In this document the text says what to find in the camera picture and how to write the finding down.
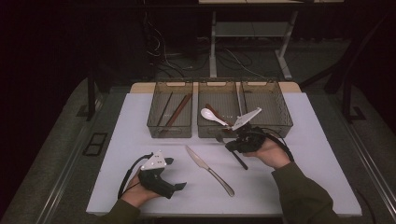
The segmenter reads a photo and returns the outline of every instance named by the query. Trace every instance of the floor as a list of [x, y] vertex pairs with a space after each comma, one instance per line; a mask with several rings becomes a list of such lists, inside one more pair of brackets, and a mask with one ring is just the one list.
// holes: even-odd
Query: floor
[[[200, 38], [199, 41], [196, 58], [185, 58], [177, 49], [167, 48], [167, 57], [162, 65], [158, 65], [157, 77], [208, 77], [207, 39]], [[218, 77], [283, 79], [274, 55], [274, 49], [280, 46], [279, 40], [223, 38], [217, 44]], [[301, 83], [326, 69], [343, 55], [348, 44], [346, 40], [292, 41], [286, 53], [292, 81]], [[325, 83], [326, 78], [323, 78], [303, 91], [308, 94], [333, 152], [361, 204], [362, 216], [345, 217], [343, 222], [395, 223], [396, 217], [387, 208], [386, 197], [378, 190], [378, 181], [373, 180], [372, 171], [361, 155], [365, 152], [370, 155], [385, 184], [396, 189], [393, 174], [396, 136], [357, 88], [352, 92], [352, 106], [357, 106], [365, 119], [347, 123], [340, 113], [342, 93], [326, 94], [322, 89]], [[76, 87], [1, 223], [93, 223], [96, 220], [96, 216], [87, 214], [85, 209], [129, 89], [128, 86], [117, 86], [110, 93], [97, 92], [97, 112], [91, 121], [86, 121], [86, 80]], [[82, 152], [93, 133], [107, 133], [104, 149], [97, 157], [84, 156]], [[187, 220], [139, 220], [141, 223], [183, 221]], [[282, 223], [280, 218], [196, 218], [189, 222]]]

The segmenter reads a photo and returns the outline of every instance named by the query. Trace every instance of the table knife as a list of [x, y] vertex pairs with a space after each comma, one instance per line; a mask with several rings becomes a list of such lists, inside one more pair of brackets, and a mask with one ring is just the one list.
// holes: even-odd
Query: table knife
[[188, 146], [186, 146], [187, 152], [189, 153], [189, 155], [192, 157], [192, 159], [195, 161], [195, 163], [197, 163], [197, 165], [201, 168], [206, 169], [210, 174], [212, 174], [219, 182], [220, 184], [225, 188], [225, 190], [227, 191], [227, 193], [233, 197], [234, 196], [234, 192], [233, 189], [230, 187], [230, 185], [228, 185], [218, 174], [216, 174], [216, 172], [214, 172], [207, 164], [206, 162], [204, 162], [197, 154], [195, 154], [194, 151], [192, 151], [191, 148], [189, 148]]

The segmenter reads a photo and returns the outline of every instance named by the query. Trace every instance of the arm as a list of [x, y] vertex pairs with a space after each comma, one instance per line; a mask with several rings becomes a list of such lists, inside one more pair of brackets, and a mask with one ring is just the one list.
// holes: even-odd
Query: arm
[[290, 223], [341, 223], [332, 210], [332, 198], [325, 189], [307, 178], [296, 163], [272, 140], [244, 154], [257, 157], [275, 169], [273, 177], [279, 188], [280, 204]]
[[96, 224], [130, 224], [140, 215], [139, 207], [150, 199], [160, 197], [159, 194], [145, 189], [139, 184], [139, 171], [128, 184], [127, 190], [117, 200], [106, 215], [99, 217]]

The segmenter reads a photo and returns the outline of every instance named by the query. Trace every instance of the white plastic part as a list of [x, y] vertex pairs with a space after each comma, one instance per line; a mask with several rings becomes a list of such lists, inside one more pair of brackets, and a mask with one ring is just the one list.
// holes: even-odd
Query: white plastic part
[[246, 123], [248, 123], [251, 119], [253, 119], [261, 111], [262, 111], [262, 109], [257, 107], [256, 110], [253, 110], [253, 111], [248, 112], [247, 114], [245, 114], [245, 115], [243, 115], [241, 117], [238, 117], [238, 119], [236, 120], [236, 122], [233, 125], [233, 127], [231, 127], [231, 129], [233, 129], [233, 131], [235, 131], [238, 128], [244, 126]]
[[222, 121], [221, 119], [218, 119], [218, 117], [216, 117], [213, 114], [213, 112], [211, 110], [207, 109], [207, 108], [204, 108], [204, 109], [201, 110], [201, 115], [205, 119], [216, 121], [216, 122], [220, 123], [223, 126], [227, 126], [228, 125], [226, 122]]
[[154, 170], [164, 168], [166, 166], [165, 158], [163, 157], [163, 153], [159, 150], [154, 153], [148, 161], [142, 167], [141, 170]]

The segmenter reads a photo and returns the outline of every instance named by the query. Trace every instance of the green sleeve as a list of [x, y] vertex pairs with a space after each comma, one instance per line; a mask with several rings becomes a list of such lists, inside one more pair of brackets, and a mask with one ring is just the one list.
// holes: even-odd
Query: green sleeve
[[99, 217], [96, 224], [131, 224], [140, 215], [140, 210], [119, 199], [106, 215]]
[[289, 223], [341, 223], [332, 210], [329, 193], [307, 178], [296, 163], [273, 171], [280, 204]]

